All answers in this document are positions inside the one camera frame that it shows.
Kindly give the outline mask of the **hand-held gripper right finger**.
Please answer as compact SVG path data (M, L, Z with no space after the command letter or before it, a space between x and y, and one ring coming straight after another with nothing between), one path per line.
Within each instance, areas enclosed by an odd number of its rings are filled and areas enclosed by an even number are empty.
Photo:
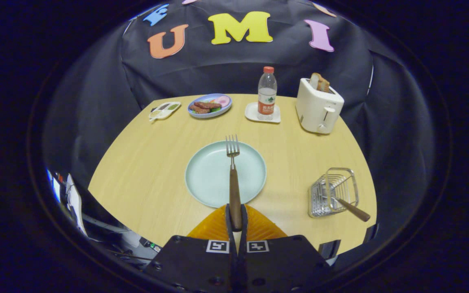
M239 280L246 293L327 293L331 267L303 235L248 241L242 206Z

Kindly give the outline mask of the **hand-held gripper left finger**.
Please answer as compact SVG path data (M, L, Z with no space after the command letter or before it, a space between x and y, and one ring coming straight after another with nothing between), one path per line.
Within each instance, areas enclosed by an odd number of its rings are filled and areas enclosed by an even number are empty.
M174 235L145 269L147 276L179 293L231 293L236 284L237 252L229 205L215 222L224 238Z

